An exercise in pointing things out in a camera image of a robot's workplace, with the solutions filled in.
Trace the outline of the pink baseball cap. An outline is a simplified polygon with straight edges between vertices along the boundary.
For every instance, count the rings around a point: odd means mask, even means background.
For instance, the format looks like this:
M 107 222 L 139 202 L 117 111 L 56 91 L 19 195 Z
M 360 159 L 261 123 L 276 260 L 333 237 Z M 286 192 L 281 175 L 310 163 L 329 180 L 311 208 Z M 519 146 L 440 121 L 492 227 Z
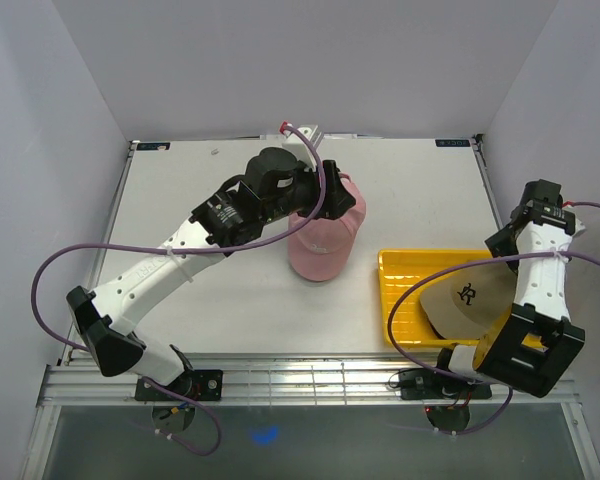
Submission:
M 288 258 L 293 270 L 312 282 L 325 282 L 344 269 L 362 226 L 366 201 L 346 173 L 339 174 L 355 205 L 336 220 L 314 219 L 288 237 Z

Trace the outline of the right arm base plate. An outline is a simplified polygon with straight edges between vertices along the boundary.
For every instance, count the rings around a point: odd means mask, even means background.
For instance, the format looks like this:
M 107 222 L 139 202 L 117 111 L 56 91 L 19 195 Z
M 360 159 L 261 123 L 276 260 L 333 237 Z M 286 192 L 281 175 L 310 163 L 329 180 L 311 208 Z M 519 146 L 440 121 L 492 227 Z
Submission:
M 393 374 L 387 386 L 398 390 L 402 400 L 486 400 L 492 390 L 486 384 L 471 384 L 444 376 L 425 368 L 401 369 Z

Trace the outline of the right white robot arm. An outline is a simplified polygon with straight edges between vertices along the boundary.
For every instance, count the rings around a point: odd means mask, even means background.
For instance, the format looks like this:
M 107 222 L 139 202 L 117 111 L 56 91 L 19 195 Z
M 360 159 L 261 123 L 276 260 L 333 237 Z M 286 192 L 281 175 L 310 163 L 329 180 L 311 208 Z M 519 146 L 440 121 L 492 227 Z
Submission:
M 493 260 L 444 277 L 420 294 L 435 332 L 451 341 L 431 375 L 454 397 L 468 384 L 498 382 L 546 396 L 578 355 L 585 332 L 565 302 L 569 249 L 577 232 L 560 185 L 526 184 L 509 222 L 486 239 Z

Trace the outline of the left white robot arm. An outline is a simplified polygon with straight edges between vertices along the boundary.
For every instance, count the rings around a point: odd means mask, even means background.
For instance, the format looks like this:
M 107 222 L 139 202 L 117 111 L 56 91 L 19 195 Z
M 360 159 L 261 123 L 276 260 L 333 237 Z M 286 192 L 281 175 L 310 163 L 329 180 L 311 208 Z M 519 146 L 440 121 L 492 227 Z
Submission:
M 140 321 L 193 277 L 229 257 L 229 248 L 258 239 L 266 225 L 315 211 L 328 225 L 361 205 L 348 176 L 335 161 L 323 164 L 326 184 L 316 170 L 289 151 L 267 147 L 246 170 L 225 181 L 161 245 L 108 283 L 81 286 L 66 296 L 78 333 L 105 377 L 132 372 L 157 383 L 170 399 L 191 390 L 190 362 L 175 346 L 142 338 Z

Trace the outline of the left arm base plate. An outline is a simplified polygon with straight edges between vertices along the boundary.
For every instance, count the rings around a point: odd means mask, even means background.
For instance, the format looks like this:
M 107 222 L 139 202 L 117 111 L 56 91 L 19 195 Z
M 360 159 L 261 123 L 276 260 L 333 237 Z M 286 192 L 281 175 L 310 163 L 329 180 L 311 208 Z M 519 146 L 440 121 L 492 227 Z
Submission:
M 165 387 L 176 394 L 163 392 L 163 387 L 157 389 L 146 380 L 138 380 L 134 399 L 141 402 L 176 401 L 186 397 L 195 401 L 219 401 L 222 396 L 224 371 L 219 369 L 197 369 L 186 371 L 183 375 Z

